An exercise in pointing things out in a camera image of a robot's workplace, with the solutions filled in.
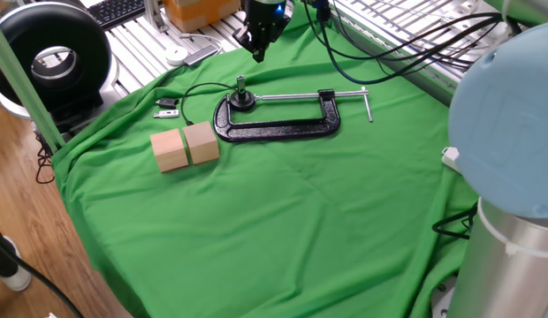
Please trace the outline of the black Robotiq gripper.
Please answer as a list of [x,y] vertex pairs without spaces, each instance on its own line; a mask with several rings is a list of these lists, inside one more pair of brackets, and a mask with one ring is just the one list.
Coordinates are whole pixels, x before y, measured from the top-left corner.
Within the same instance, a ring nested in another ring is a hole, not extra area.
[[245,25],[238,28],[233,39],[247,51],[253,51],[257,63],[264,60],[272,42],[283,33],[291,19],[286,0],[246,0]]

